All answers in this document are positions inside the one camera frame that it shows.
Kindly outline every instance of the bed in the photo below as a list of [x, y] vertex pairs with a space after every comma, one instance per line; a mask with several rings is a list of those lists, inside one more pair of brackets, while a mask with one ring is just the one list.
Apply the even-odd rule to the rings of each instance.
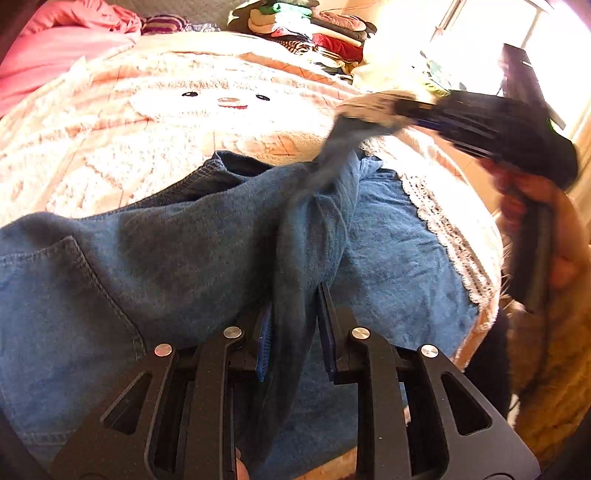
[[[197, 92], [203, 102], [191, 106], [181, 92]], [[141, 37], [125, 51], [82, 58], [0, 121], [0, 226], [31, 212], [81, 218], [128, 205], [182, 179], [216, 150], [273, 166], [310, 161], [337, 105], [359, 94], [281, 45], [228, 32]], [[464, 368], [498, 311], [496, 226], [427, 135], [407, 128], [362, 148], [398, 173], [478, 307], [452, 355]], [[300, 480], [344, 479], [354, 468], [351, 450]]]

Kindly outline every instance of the black metal bracket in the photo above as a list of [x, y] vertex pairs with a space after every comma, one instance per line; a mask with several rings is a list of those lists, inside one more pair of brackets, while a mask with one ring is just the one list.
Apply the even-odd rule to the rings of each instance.
[[233, 385], [258, 382], [270, 306], [198, 348], [158, 345], [55, 458], [58, 480], [235, 480]]
[[350, 309], [336, 308], [323, 284], [317, 311], [329, 378], [358, 385], [358, 479], [533, 480], [540, 474], [506, 420], [435, 346], [390, 345], [358, 326]]

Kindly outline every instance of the metal screw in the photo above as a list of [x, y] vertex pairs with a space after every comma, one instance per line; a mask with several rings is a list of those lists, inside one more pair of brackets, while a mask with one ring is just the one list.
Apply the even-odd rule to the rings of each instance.
[[421, 353], [429, 358], [435, 358], [439, 355], [439, 350], [437, 350], [437, 347], [434, 345], [423, 345], [421, 347]]
[[168, 356], [173, 353], [173, 348], [167, 343], [161, 343], [154, 349], [157, 356]]
[[369, 338], [369, 330], [367, 328], [357, 327], [351, 330], [351, 335], [359, 340], [365, 340]]
[[242, 330], [240, 327], [228, 327], [223, 331], [223, 335], [226, 338], [238, 338], [242, 335]]

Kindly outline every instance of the window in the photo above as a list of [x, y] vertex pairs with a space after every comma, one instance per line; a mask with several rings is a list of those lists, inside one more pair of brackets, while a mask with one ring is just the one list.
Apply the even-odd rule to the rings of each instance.
[[426, 53], [469, 91], [494, 95], [503, 43], [525, 48], [546, 101], [568, 132], [591, 99], [591, 33], [565, 4], [552, 9], [544, 0], [454, 0]]

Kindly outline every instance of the denim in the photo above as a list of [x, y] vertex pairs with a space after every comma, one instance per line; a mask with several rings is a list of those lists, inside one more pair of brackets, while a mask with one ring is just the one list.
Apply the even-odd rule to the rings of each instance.
[[[384, 133], [357, 127], [340, 134]], [[43, 464], [155, 345], [202, 343], [269, 298], [269, 371], [237, 398], [252, 477], [292, 478], [352, 447], [355, 388], [329, 384], [314, 336], [321, 281], [392, 342], [457, 348], [477, 314], [460, 276], [395, 172], [339, 138], [286, 167], [216, 152], [122, 209], [0, 229], [0, 404]]]

